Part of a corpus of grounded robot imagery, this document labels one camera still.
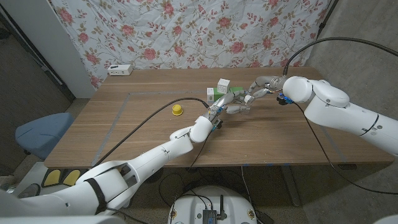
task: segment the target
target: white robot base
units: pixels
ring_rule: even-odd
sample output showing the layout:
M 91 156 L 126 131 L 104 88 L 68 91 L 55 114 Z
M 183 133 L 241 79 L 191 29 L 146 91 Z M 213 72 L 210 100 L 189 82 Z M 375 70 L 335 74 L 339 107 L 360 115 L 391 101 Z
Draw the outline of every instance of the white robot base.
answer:
M 213 210 L 211 210 L 211 203 L 207 198 L 202 197 L 208 210 L 205 209 L 205 204 L 200 197 L 191 196 L 194 193 L 210 199 L 213 203 Z M 172 206 L 170 209 L 169 214 L 172 214 L 171 223 L 173 224 L 257 224 L 253 206 L 242 195 L 231 189 L 209 185 L 197 187 L 193 189 L 193 192 L 188 191 L 185 194 L 189 195 L 178 198 L 174 208 Z

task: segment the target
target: black strap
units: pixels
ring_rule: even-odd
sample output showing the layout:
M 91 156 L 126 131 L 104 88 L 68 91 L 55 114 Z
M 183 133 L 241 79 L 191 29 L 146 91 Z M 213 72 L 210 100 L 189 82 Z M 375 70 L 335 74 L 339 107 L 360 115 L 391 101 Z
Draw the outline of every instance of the black strap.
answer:
M 94 178 L 90 178 L 85 181 L 87 181 L 91 185 L 98 199 L 98 208 L 97 211 L 95 211 L 95 215 L 98 214 L 99 212 L 105 211 L 106 200 L 105 200 L 105 195 L 101 190 L 101 187 L 98 185 L 97 181 Z

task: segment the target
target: wooden table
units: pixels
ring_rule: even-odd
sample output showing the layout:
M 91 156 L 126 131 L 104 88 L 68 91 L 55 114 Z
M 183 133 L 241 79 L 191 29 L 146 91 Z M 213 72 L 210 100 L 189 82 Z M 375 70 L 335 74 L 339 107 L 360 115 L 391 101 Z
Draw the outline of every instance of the wooden table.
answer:
M 89 168 L 95 155 L 105 155 L 141 121 L 166 103 L 181 97 L 206 100 L 206 88 L 216 87 L 220 78 L 231 86 L 248 88 L 256 77 L 282 74 L 282 68 L 137 70 L 126 77 L 108 77 L 45 160 L 50 168 Z M 289 76 L 322 79 L 310 67 L 290 68 Z M 303 114 L 295 105 L 281 106 L 276 94 L 254 102 L 249 114 L 220 118 L 216 130 L 194 166 L 270 166 L 326 164 Z M 171 106 L 150 119 L 107 159 L 128 160 L 162 144 L 169 135 L 194 124 L 206 112 L 197 101 L 181 101 L 181 116 Z M 394 158 L 350 133 L 313 124 L 332 162 L 388 163 Z M 170 161 L 168 167 L 189 166 L 201 148 Z

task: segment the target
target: yellow object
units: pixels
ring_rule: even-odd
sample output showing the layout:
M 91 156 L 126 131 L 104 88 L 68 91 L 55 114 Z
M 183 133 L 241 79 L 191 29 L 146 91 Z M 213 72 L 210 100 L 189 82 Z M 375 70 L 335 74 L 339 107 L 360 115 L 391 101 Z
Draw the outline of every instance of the yellow object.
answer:
M 182 114 L 182 108 L 180 105 L 174 105 L 173 106 L 173 114 L 175 116 L 180 116 Z
M 47 178 L 45 179 L 43 186 L 45 187 L 45 186 L 49 186 L 49 185 L 58 184 L 60 182 L 60 175 L 61 175 L 60 170 L 51 171 L 47 175 Z
M 63 184 L 73 186 L 76 183 L 76 180 L 79 179 L 80 176 L 80 170 L 74 170 L 70 172 L 65 180 L 63 180 Z

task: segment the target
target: white box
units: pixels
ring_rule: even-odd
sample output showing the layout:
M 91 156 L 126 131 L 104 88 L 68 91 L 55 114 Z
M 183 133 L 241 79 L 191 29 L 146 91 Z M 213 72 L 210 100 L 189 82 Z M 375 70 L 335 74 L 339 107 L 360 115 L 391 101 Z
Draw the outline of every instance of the white box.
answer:
M 220 78 L 217 84 L 217 92 L 227 94 L 229 90 L 229 80 Z
M 207 103 L 214 103 L 214 88 L 207 88 Z
M 110 65 L 108 72 L 110 75 L 130 75 L 132 65 Z

